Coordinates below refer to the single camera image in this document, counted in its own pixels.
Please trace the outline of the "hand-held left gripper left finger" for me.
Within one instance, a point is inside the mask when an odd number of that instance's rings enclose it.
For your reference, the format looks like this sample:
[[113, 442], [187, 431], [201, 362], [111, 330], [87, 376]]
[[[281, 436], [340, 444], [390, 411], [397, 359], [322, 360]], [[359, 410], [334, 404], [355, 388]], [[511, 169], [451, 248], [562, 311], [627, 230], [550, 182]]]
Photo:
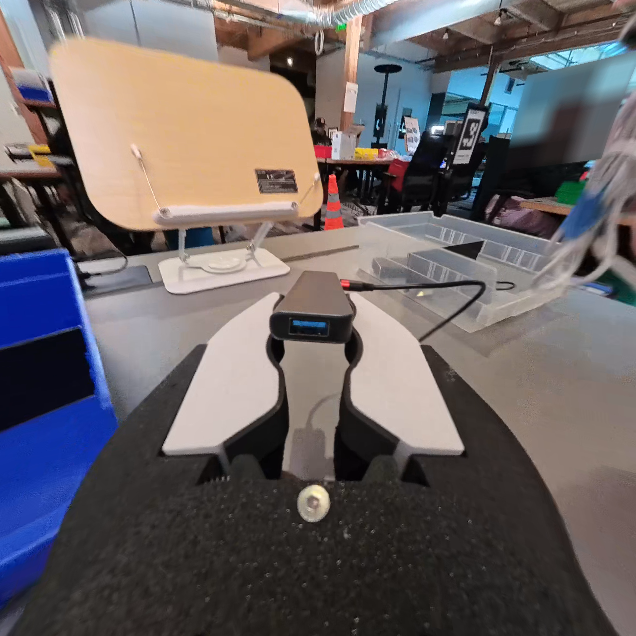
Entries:
[[272, 349], [267, 294], [230, 319], [207, 342], [162, 445], [166, 456], [230, 454], [230, 441], [282, 404], [284, 375]]

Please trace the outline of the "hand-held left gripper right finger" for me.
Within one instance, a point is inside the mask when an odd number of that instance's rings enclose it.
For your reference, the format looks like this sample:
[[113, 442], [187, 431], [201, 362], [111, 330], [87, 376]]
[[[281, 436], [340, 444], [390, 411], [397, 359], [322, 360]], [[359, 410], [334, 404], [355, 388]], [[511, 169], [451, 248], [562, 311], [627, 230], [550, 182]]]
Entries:
[[423, 350], [361, 293], [345, 345], [342, 441], [358, 456], [460, 456], [465, 451]]

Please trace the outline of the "black usb cable red collar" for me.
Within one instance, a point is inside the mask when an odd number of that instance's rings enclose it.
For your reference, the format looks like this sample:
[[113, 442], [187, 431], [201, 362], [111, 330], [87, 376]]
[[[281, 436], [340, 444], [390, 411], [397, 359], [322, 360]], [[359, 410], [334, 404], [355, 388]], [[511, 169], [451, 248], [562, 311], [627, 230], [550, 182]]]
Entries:
[[340, 279], [340, 285], [343, 290], [349, 292], [375, 292], [375, 291], [434, 291], [434, 290], [453, 290], [460, 288], [476, 288], [476, 293], [461, 305], [453, 314], [444, 318], [429, 331], [418, 338], [418, 343], [422, 345], [425, 340], [443, 329], [446, 325], [453, 322], [457, 317], [464, 314], [469, 308], [477, 303], [487, 290], [487, 285], [483, 281], [463, 280], [452, 282], [416, 282], [416, 283], [399, 283], [399, 284], [372, 284], [370, 282], [353, 281], [349, 279]]

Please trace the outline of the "grey usb hub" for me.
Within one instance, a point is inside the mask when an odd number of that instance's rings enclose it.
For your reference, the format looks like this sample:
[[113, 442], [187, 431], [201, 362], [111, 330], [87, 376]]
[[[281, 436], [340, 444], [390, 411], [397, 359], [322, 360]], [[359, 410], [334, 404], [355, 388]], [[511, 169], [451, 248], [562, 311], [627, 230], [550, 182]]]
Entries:
[[332, 272], [304, 271], [269, 319], [276, 340], [346, 344], [353, 332], [354, 304]]

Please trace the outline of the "blue plastic bin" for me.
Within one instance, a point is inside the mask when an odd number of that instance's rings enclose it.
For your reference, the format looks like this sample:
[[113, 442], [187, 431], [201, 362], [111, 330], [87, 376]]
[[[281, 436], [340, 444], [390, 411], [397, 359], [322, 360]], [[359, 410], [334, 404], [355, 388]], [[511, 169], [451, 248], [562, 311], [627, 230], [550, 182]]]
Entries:
[[63, 517], [118, 421], [68, 251], [1, 258], [1, 349], [76, 328], [95, 393], [1, 431], [2, 609], [42, 575]]

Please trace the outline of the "white usb cable blue tape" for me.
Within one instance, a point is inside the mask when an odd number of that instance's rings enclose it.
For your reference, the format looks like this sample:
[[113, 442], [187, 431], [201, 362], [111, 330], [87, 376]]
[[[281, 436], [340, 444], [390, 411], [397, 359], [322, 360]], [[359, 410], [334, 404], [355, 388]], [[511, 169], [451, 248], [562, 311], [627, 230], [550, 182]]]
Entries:
[[[561, 286], [588, 284], [617, 265], [618, 227], [634, 217], [635, 141], [620, 140], [597, 161], [577, 204], [553, 235], [548, 262], [530, 287], [553, 290]], [[597, 267], [585, 277], [572, 280], [585, 255], [596, 243], [601, 254]]]

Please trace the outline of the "teal plastic container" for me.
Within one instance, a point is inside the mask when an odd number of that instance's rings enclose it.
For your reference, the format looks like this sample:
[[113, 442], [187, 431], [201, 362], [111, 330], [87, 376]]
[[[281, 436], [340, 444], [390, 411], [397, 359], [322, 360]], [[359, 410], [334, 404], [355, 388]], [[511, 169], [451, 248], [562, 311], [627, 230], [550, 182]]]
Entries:
[[[165, 230], [163, 232], [169, 250], [178, 250], [179, 231]], [[186, 230], [185, 249], [195, 249], [199, 247], [209, 247], [215, 244], [212, 228], [190, 228]]]

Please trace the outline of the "orange traffic cone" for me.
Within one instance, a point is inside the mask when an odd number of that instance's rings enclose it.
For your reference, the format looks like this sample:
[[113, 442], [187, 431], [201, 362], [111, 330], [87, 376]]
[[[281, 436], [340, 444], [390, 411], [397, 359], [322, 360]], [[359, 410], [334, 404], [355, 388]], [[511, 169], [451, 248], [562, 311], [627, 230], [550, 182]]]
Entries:
[[330, 174], [328, 179], [328, 197], [324, 218], [324, 231], [338, 230], [344, 228], [342, 209], [339, 198], [337, 177]]

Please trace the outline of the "pink cloth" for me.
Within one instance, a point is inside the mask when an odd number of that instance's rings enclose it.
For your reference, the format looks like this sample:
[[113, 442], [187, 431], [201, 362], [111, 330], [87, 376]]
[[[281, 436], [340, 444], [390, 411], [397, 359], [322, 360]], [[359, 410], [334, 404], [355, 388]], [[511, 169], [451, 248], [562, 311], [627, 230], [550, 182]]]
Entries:
[[491, 225], [521, 234], [549, 240], [558, 230], [561, 217], [521, 206], [523, 197], [493, 195], [485, 208], [485, 219]]

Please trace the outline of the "black office chair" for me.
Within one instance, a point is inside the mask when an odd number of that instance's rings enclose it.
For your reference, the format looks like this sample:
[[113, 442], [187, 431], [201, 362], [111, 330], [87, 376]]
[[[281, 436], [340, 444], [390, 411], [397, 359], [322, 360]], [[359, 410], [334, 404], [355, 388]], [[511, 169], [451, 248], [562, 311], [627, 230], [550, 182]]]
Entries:
[[438, 193], [442, 164], [448, 152], [447, 137], [443, 134], [424, 136], [402, 175], [396, 178], [396, 211], [409, 212], [414, 207], [430, 209]]

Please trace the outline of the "long wooden table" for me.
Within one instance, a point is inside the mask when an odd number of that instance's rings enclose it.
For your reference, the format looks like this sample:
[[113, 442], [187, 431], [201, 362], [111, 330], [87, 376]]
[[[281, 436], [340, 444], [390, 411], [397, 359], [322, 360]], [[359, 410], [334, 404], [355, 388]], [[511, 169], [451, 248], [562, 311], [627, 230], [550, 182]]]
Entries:
[[336, 169], [343, 169], [357, 174], [357, 199], [363, 205], [373, 204], [373, 183], [375, 179], [382, 179], [392, 163], [392, 158], [373, 158], [370, 160], [335, 160], [333, 158], [317, 157], [319, 174], [322, 182], [322, 203], [328, 199], [328, 181]]

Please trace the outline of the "grey work table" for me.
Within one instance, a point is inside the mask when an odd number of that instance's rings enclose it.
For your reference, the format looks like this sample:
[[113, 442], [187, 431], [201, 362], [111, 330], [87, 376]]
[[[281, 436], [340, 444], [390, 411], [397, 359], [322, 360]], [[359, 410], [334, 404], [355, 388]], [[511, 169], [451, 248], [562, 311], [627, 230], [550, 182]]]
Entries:
[[[565, 203], [560, 203], [555, 197], [541, 197], [533, 199], [521, 199], [519, 207], [524, 209], [537, 210], [545, 213], [568, 216], [574, 207]], [[635, 228], [635, 203], [629, 203], [621, 214], [619, 224], [624, 227]]]

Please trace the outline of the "white cardboard box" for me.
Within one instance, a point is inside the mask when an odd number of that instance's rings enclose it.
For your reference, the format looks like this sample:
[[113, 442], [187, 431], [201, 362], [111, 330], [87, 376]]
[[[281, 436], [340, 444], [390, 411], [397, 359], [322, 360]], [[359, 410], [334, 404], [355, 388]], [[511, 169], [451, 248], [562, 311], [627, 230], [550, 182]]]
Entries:
[[351, 125], [347, 130], [330, 131], [331, 159], [334, 161], [351, 161], [355, 158], [355, 149], [364, 125]]

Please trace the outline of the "black framed marker sign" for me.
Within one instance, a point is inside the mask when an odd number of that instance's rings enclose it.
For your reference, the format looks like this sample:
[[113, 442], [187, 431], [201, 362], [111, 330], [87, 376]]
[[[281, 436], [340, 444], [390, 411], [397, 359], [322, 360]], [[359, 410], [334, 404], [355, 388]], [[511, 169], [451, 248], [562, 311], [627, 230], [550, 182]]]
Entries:
[[468, 105], [457, 141], [450, 155], [450, 167], [470, 163], [481, 132], [488, 125], [488, 112], [488, 107], [481, 104], [470, 103]]

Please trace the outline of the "black disc pole stand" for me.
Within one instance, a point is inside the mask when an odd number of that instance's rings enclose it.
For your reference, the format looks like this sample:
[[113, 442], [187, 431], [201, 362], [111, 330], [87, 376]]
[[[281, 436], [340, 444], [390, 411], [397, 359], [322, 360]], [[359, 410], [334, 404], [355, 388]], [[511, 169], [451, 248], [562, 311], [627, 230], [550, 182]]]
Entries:
[[381, 149], [386, 148], [387, 144], [382, 142], [382, 138], [385, 133], [386, 128], [386, 119], [387, 119], [387, 89], [389, 76], [398, 74], [402, 70], [402, 65], [400, 64], [378, 64], [375, 66], [374, 71], [383, 75], [384, 84], [382, 89], [382, 96], [380, 103], [377, 104], [375, 110], [375, 120], [373, 126], [373, 141], [371, 143], [371, 148], [373, 149]]

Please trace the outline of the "wooden book stand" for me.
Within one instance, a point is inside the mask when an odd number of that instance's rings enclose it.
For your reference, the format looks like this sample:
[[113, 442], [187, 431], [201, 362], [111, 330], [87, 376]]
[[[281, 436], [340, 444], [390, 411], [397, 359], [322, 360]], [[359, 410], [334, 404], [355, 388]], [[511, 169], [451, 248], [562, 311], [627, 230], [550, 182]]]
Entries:
[[[286, 79], [75, 37], [50, 52], [56, 101], [91, 204], [117, 227], [179, 231], [158, 270], [190, 294], [282, 277], [261, 247], [275, 223], [311, 218], [322, 185], [303, 100]], [[215, 244], [185, 249], [186, 230]]]

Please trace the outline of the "silver spiral air duct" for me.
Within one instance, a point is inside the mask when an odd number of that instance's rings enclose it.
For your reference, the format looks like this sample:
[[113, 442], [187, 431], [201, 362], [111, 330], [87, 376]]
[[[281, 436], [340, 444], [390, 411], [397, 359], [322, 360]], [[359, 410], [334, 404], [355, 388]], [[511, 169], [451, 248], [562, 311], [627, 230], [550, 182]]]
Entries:
[[396, 1], [223, 1], [224, 4], [303, 26], [334, 28], [354, 18], [380, 11]]

